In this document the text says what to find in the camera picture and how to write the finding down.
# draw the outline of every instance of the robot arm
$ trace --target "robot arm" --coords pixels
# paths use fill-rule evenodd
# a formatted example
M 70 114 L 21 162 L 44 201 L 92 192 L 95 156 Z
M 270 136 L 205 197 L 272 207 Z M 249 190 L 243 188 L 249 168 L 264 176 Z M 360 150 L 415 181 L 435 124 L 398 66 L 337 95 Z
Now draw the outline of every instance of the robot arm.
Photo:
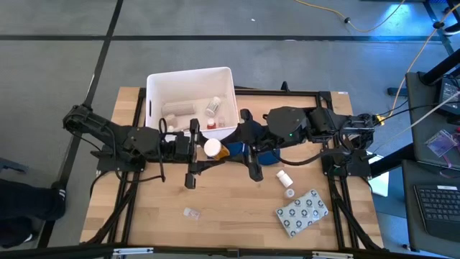
M 295 108 L 283 106 L 272 109 L 263 118 L 267 126 L 262 126 L 253 120 L 247 109 L 241 110 L 243 123 L 239 124 L 234 133 L 222 140 L 222 143 L 243 142 L 248 147 L 247 155 L 243 155 L 242 163 L 249 169 L 249 177 L 254 181 L 263 180 L 262 169 L 258 163 L 259 153 L 298 145 L 306 141 L 325 143 L 333 137 L 338 137 L 342 145 L 301 162 L 289 162 L 282 158 L 278 160 L 291 165 L 309 163 L 323 155 L 337 154 L 349 157 L 354 150 L 365 150 L 372 144 L 376 117 L 368 114 L 359 116 L 337 115 L 325 108 Z M 188 172 L 185 175 L 185 186 L 195 188 L 195 175 L 202 171 L 224 163 L 219 161 L 197 161 L 196 147 L 206 142 L 200 133 L 197 119 L 190 121 L 190 137 L 183 132 L 166 132 L 150 127 L 131 127 L 117 125 L 97 114 L 84 105 L 74 106 L 63 119 L 64 128 L 76 133 L 88 133 L 104 143 L 102 151 L 91 152 L 97 158 L 116 158 L 112 171 L 118 164 L 145 163 L 187 163 Z M 174 141 L 165 141 L 165 135 L 176 135 Z M 348 145 L 345 145 L 343 135 L 356 135 Z

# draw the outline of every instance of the computer keyboard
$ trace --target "computer keyboard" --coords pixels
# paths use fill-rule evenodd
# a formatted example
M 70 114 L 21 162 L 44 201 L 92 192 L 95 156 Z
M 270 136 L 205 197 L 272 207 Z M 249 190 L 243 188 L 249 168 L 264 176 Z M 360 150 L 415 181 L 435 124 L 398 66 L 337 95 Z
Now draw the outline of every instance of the computer keyboard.
M 460 186 L 414 186 L 428 234 L 460 242 Z

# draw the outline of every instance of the gray floor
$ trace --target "gray floor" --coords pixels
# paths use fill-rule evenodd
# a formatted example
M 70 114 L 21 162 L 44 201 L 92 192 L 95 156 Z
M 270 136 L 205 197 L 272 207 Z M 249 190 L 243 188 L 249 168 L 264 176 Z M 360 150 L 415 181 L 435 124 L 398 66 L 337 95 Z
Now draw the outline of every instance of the gray floor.
M 396 7 L 358 0 L 310 2 L 339 9 L 360 28 L 378 24 Z M 115 0 L 3 0 L 0 35 L 105 35 L 115 4 Z M 445 6 L 432 4 L 439 19 Z M 426 36 L 431 25 L 422 4 L 405 4 L 370 35 Z M 115 35 L 365 34 L 351 30 L 334 14 L 291 0 L 125 0 Z M 460 47 L 460 37 L 450 41 L 455 50 Z M 355 114 L 383 112 L 392 105 L 386 88 L 399 85 L 422 44 L 116 41 L 109 48 L 93 107 L 110 117 L 118 88 L 145 86 L 152 73 L 228 66 L 239 86 L 278 89 L 287 81 L 296 90 L 347 91 Z M 73 104 L 83 101 L 101 46 L 101 41 L 0 41 L 0 157 L 31 168 L 26 176 L 3 171 L 0 177 L 36 186 L 49 186 L 57 178 L 70 140 L 61 119 Z M 431 42 L 413 71 L 426 71 L 445 57 L 444 46 Z M 370 150 L 408 125 L 407 114 L 388 121 L 377 130 Z M 409 142 L 407 133 L 379 154 L 387 155 Z M 80 145 L 68 185 L 68 213 L 56 222 L 51 246 L 78 244 L 96 165 L 89 150 L 87 144 Z M 400 249 L 407 242 L 404 220 L 379 214 L 379 223 L 385 247 L 404 253 Z

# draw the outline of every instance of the wooden table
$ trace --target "wooden table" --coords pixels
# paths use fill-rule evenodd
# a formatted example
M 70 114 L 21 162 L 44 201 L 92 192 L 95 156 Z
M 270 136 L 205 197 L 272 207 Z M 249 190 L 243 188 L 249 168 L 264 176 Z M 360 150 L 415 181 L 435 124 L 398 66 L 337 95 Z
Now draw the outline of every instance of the wooden table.
M 120 88 L 112 121 L 131 125 L 139 88 Z M 347 93 L 333 92 L 333 109 L 337 114 L 351 114 Z M 304 96 L 236 96 L 238 109 L 247 108 L 254 119 L 263 123 L 262 115 L 279 106 L 316 106 L 313 97 Z M 144 121 L 144 109 L 141 121 Z M 321 145 L 297 145 L 281 150 L 287 160 L 305 160 L 321 149 Z M 289 238 L 275 210 L 289 204 L 285 187 L 276 173 L 283 169 L 293 179 L 295 197 L 315 188 L 331 213 Z M 241 164 L 226 163 L 197 176 L 195 190 L 184 187 L 187 165 L 165 164 L 166 182 L 141 183 L 129 235 L 130 245 L 172 247 L 238 247 L 296 250 L 337 250 L 336 230 L 332 214 L 328 181 L 320 160 L 292 167 L 278 163 L 262 167 L 264 180 L 256 183 L 249 178 Z M 148 164 L 141 178 L 159 174 L 158 164 Z M 348 178 L 354 216 L 364 231 L 379 246 L 383 246 L 377 215 L 368 185 L 357 177 Z M 86 215 L 81 241 L 89 240 L 107 220 L 114 209 L 119 180 L 110 173 L 96 184 Z M 201 213 L 199 220 L 183 215 L 189 207 Z M 120 241 L 124 215 L 120 217 L 116 240 Z M 350 246 L 345 218 L 341 218 L 344 239 Z

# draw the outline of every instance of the white tube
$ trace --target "white tube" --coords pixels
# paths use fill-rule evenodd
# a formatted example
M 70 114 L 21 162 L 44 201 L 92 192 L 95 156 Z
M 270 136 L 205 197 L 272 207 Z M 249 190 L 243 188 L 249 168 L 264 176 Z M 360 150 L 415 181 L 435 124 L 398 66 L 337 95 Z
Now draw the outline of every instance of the white tube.
M 285 173 L 283 170 L 279 171 L 276 176 L 278 179 L 280 179 L 281 183 L 285 188 L 289 187 L 291 184 L 293 184 L 293 180 Z

